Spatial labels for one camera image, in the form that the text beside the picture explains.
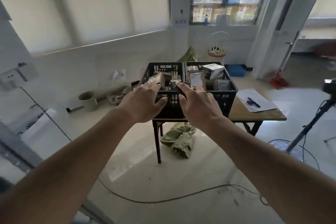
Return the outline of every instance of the black plastic crate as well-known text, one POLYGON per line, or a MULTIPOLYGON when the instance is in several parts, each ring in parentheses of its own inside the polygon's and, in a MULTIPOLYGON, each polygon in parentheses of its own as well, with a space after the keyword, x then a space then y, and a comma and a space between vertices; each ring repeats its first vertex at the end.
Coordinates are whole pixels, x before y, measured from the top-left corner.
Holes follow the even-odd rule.
MULTIPOLYGON (((214 64, 214 63, 218 65, 222 65, 220 62, 208 62, 208 61, 186 62, 185 63, 185 81, 186 82, 188 81, 187 66, 198 66, 198 65, 203 66, 203 65, 214 64)), ((230 83, 231 90, 225 90, 225 91, 207 90, 207 92, 210 92, 213 94, 213 97, 216 99, 217 103, 219 104, 219 107, 222 110, 223 115, 228 117, 238 89, 236 85, 234 84, 234 82, 231 80, 226 68, 223 71, 222 79, 228 79, 231 81, 230 83)))
MULTIPOLYGON (((171 75, 180 75, 181 80, 184 82, 184 66, 182 62, 156 62, 149 63, 145 71, 143 78, 140 81, 140 85, 147 82, 148 78, 154 75, 154 71, 168 72, 171 75)), ((168 101, 166 106, 155 118, 164 119, 182 119, 184 114, 182 112, 179 100, 179 94, 175 90, 160 90, 157 94, 155 102, 159 99, 167 97, 168 101)))

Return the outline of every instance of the stack of paper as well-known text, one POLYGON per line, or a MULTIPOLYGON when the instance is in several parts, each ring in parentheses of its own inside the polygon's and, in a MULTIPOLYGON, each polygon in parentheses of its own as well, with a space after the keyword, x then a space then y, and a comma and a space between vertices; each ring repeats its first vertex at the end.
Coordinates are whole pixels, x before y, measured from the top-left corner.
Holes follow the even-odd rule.
POLYGON ((273 102, 268 101, 254 89, 239 90, 237 97, 250 112, 261 112, 277 108, 273 102))

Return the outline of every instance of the forearm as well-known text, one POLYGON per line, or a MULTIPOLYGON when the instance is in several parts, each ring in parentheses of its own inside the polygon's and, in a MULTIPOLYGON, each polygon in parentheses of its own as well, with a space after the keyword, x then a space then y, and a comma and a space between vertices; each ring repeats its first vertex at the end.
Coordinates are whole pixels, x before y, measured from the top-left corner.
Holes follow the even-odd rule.
POLYGON ((329 177, 227 119, 214 121, 204 132, 228 154, 285 222, 334 222, 336 187, 329 177))
POLYGON ((116 108, 40 164, 0 199, 2 223, 71 222, 132 125, 116 108))

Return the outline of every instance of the electrical socket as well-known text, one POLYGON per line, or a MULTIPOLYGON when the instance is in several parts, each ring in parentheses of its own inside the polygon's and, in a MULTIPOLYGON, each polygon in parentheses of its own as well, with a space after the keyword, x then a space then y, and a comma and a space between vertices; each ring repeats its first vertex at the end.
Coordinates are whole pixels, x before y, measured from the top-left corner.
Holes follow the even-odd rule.
POLYGON ((16 69, 11 69, 0 74, 0 83, 5 90, 12 90, 22 86, 25 81, 16 69))

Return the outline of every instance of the wooden tabletop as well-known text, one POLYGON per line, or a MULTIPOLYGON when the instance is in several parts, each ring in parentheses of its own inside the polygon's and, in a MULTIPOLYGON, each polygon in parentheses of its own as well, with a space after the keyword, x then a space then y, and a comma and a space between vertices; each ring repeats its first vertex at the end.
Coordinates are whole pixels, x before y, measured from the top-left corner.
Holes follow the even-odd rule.
MULTIPOLYGON (((263 111, 263 112, 250 112, 244 104, 237 98, 231 107, 229 119, 232 121, 263 121, 263 120, 287 120, 287 117, 276 108, 275 110, 263 111)), ((153 119, 153 120, 179 120, 186 121, 186 119, 153 119)))

